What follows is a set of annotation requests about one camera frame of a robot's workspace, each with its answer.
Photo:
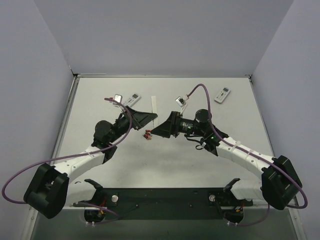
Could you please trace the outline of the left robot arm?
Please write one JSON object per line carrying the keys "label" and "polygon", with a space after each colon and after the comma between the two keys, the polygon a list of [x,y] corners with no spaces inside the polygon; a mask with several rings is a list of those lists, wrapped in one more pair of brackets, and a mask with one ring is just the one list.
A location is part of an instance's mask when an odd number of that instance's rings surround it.
{"label": "left robot arm", "polygon": [[24,202],[52,219],[71,203],[67,195],[72,181],[110,160],[117,150],[115,141],[131,129],[140,130],[157,116],[126,106],[114,123],[99,121],[94,128],[93,142],[84,152],[54,165],[43,163],[37,168],[23,196]]}

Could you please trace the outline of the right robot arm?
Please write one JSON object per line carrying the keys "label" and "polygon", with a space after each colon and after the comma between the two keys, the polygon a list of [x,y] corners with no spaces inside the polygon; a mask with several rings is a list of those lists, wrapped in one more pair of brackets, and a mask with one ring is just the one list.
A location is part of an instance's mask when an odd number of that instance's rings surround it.
{"label": "right robot arm", "polygon": [[273,208],[283,210],[302,188],[298,174],[287,157],[264,155],[235,141],[210,125],[206,109],[198,110],[193,120],[172,111],[165,122],[151,130],[151,134],[163,138],[177,137],[179,134],[184,134],[186,138],[199,137],[201,148],[254,174],[257,181],[239,179],[231,185],[230,191],[237,200],[265,200]]}

